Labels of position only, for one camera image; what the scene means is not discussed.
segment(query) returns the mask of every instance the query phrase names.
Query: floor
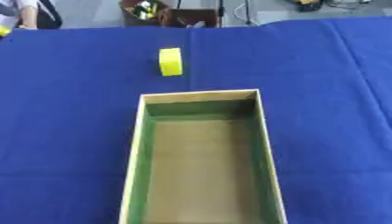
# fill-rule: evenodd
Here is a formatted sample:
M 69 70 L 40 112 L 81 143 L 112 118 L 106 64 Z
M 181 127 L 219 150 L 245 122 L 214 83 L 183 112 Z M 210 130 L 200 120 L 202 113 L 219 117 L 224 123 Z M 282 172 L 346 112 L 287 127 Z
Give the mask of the floor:
M 116 27 L 123 25 L 123 15 L 116 0 L 52 0 L 64 18 L 64 28 Z M 162 0 L 170 6 L 178 0 Z M 290 0 L 249 0 L 252 22 L 263 25 L 287 19 L 345 18 L 392 15 L 392 1 L 374 0 L 368 4 L 353 3 L 355 0 L 341 0 L 350 9 L 324 5 L 315 12 L 298 12 Z M 182 0 L 182 8 L 217 8 L 218 0 Z M 245 17 L 245 7 L 239 7 L 245 0 L 224 0 L 225 26 L 245 25 L 239 18 Z

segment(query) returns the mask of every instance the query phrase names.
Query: wooden edge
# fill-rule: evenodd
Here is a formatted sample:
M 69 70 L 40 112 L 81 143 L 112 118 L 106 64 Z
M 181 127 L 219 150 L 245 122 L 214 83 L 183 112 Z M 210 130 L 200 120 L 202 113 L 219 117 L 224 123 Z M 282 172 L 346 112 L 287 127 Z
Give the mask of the wooden edge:
M 145 112 L 145 102 L 143 97 L 141 96 L 139 99 L 139 104 L 137 106 L 136 125 L 134 129 L 132 145 L 130 147 L 130 155 L 129 155 L 127 175 L 125 179 L 125 186 L 122 193 L 122 205 L 120 211 L 120 218 L 118 221 L 119 224 L 128 224 L 128 220 L 130 216 L 130 201 L 131 201 L 131 194 L 132 194 L 132 186 L 134 184 L 134 178 L 135 178 L 135 173 L 137 168 L 137 155 L 139 153 L 139 145 L 140 145 L 141 135 L 142 135 L 144 112 Z
M 170 94 L 142 94 L 147 104 L 172 102 L 203 102 L 255 99 L 257 89 L 181 92 Z
M 275 170 L 275 162 L 274 158 L 272 156 L 272 149 L 270 147 L 270 139 L 267 131 L 267 124 L 265 122 L 265 114 L 263 110 L 263 103 L 262 103 L 262 98 L 260 96 L 260 91 L 257 89 L 257 94 L 256 94 L 256 102 L 257 106 L 259 107 L 259 121 L 262 126 L 262 134 L 264 135 L 263 139 L 263 144 L 264 144 L 264 149 L 265 155 L 267 156 L 267 159 L 269 160 L 267 166 L 269 170 L 269 174 L 271 175 L 272 179 L 272 191 L 274 193 L 275 201 L 276 201 L 276 210 L 279 212 L 279 220 L 281 224 L 286 224 L 287 223 L 287 217 L 286 217 L 286 212 L 284 211 L 284 203 L 282 200 L 282 193 L 279 187 L 279 182 L 277 180 L 277 172 Z

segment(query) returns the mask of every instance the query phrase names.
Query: box bottom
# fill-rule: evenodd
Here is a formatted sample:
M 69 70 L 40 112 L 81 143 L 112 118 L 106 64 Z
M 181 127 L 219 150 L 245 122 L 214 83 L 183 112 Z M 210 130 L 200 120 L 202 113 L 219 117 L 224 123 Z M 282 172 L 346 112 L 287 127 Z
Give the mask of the box bottom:
M 143 223 L 260 223 L 248 119 L 154 123 Z

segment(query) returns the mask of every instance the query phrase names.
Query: yellow cube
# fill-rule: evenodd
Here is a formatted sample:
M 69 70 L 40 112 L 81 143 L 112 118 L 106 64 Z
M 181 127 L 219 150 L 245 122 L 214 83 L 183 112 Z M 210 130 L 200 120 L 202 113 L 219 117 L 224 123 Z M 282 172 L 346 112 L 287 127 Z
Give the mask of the yellow cube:
M 0 25 L 0 37 L 5 37 L 11 33 L 11 29 Z
M 161 49 L 159 52 L 159 65 L 163 76 L 181 75 L 181 49 Z

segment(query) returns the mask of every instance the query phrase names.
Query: open box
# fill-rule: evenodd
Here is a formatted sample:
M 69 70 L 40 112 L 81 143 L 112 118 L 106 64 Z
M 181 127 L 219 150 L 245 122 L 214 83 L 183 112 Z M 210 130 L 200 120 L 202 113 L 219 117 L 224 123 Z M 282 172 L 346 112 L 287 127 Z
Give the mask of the open box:
M 283 224 L 258 90 L 144 94 L 120 224 Z

